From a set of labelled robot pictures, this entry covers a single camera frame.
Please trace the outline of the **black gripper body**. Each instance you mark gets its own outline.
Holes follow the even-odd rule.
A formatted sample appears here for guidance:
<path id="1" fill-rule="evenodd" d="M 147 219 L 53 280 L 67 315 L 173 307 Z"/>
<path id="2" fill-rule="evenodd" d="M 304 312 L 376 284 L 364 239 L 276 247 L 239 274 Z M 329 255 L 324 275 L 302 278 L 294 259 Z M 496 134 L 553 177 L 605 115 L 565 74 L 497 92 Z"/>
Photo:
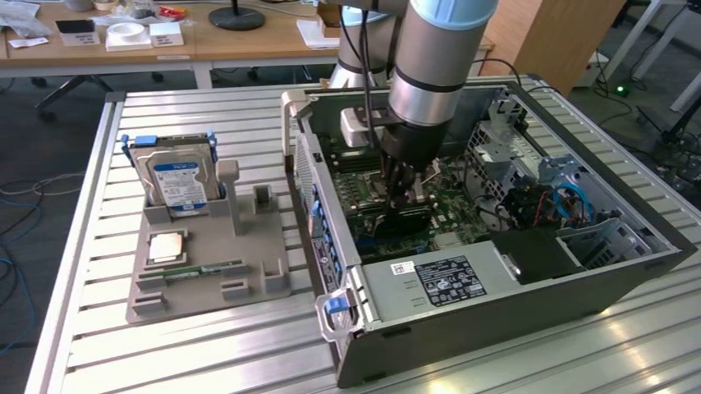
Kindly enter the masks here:
<path id="1" fill-rule="evenodd" d="M 388 125 L 381 148 L 393 159 L 422 172 L 438 155 L 448 131 L 446 122 L 434 126 L 409 122 Z"/>

